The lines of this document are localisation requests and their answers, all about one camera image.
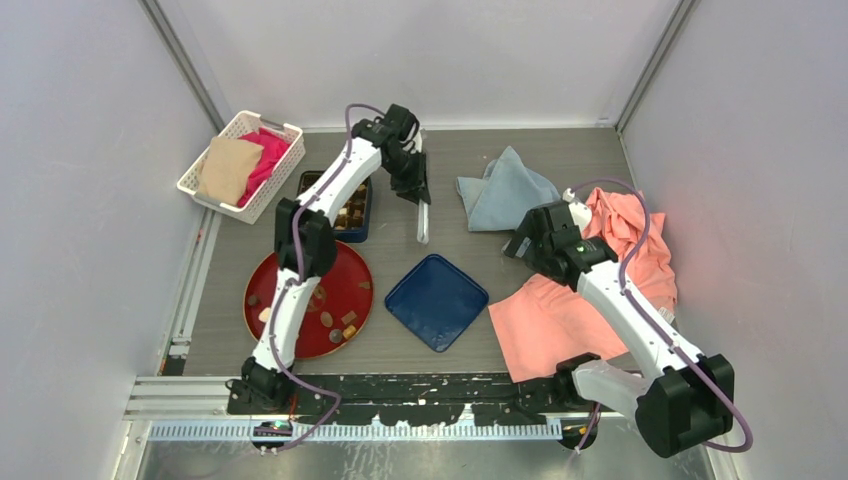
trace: light blue cloth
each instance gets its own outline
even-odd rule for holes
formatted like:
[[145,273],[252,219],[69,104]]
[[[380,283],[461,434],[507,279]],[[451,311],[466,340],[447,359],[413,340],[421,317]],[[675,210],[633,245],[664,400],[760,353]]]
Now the light blue cloth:
[[525,167],[512,147],[489,163],[482,179],[457,178],[456,191],[471,232],[515,230],[527,210],[560,199],[554,184]]

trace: pink cloth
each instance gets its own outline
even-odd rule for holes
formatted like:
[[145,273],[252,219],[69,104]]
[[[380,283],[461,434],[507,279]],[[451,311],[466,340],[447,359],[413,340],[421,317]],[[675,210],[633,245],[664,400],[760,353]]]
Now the pink cloth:
[[247,135],[242,135],[241,139],[262,145],[264,149],[262,150],[262,158],[259,159],[256,168],[247,177],[247,187],[244,189],[244,195],[238,201],[239,208],[247,205],[250,197],[262,185],[262,182],[271,176],[274,166],[283,158],[283,154],[286,153],[286,150],[290,146],[285,140],[264,128],[260,128],[258,133],[251,132]]
[[[645,229],[639,200],[596,188],[586,205],[592,209],[592,222],[583,237],[601,236],[623,260]],[[669,267],[671,253],[661,237],[664,221],[664,213],[651,215],[648,240],[631,260],[627,274],[655,308],[673,312],[677,287]],[[490,305],[489,313],[514,382],[552,375],[557,363],[586,352],[604,359],[627,352],[593,306],[542,275],[534,275],[511,297]]]

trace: basket handle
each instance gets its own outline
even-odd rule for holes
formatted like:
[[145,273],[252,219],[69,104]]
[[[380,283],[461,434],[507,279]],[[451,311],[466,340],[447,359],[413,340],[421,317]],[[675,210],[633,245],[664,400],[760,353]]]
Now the basket handle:
[[267,125],[267,126],[269,126],[269,127],[271,127],[271,128],[274,128],[274,129],[276,129],[276,130],[279,130],[279,131],[281,131],[281,132],[286,131],[286,127],[285,127],[285,125],[283,125],[283,124],[281,124],[281,123],[277,123],[277,122],[271,121],[271,120],[268,120],[268,119],[267,119],[267,118],[265,118],[265,117],[259,117],[259,121],[260,121],[260,122],[262,122],[262,124],[263,124],[263,125]]

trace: beige cloth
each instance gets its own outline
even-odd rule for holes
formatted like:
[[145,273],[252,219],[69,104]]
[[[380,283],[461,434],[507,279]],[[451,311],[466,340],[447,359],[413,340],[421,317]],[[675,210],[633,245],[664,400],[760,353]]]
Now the beige cloth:
[[200,166],[197,193],[228,205],[236,205],[262,157],[262,145],[247,140],[215,137]]

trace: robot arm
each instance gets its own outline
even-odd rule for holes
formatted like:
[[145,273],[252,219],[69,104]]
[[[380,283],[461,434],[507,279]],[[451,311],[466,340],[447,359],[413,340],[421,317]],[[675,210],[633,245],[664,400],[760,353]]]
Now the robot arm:
[[643,317],[619,284],[618,257],[600,237],[584,239],[588,223],[575,203],[555,202],[527,212],[504,248],[508,257],[522,256],[537,273],[585,298],[627,345],[642,375],[612,367],[591,352],[557,365],[555,381],[572,401],[593,401],[632,421],[645,442],[669,457],[730,430],[733,417],[699,379],[678,349],[732,400],[733,368],[721,355],[707,358],[650,306],[626,275],[633,300],[643,307],[667,340]]
[[[409,110],[392,105],[382,118],[358,122],[351,136],[349,155],[344,149],[312,187],[295,200],[284,198],[277,204],[274,251],[279,268],[272,305],[279,304],[279,310],[242,365],[241,378],[229,385],[237,400],[230,402],[231,414],[272,412],[287,403],[294,385],[279,371],[272,349],[277,349],[283,366],[290,369],[312,291],[336,261],[332,226],[339,209],[378,168],[389,172],[397,196],[418,204],[418,241],[428,241],[430,192],[418,120]],[[296,231],[292,228],[295,222]],[[301,244],[299,252],[295,235]]]

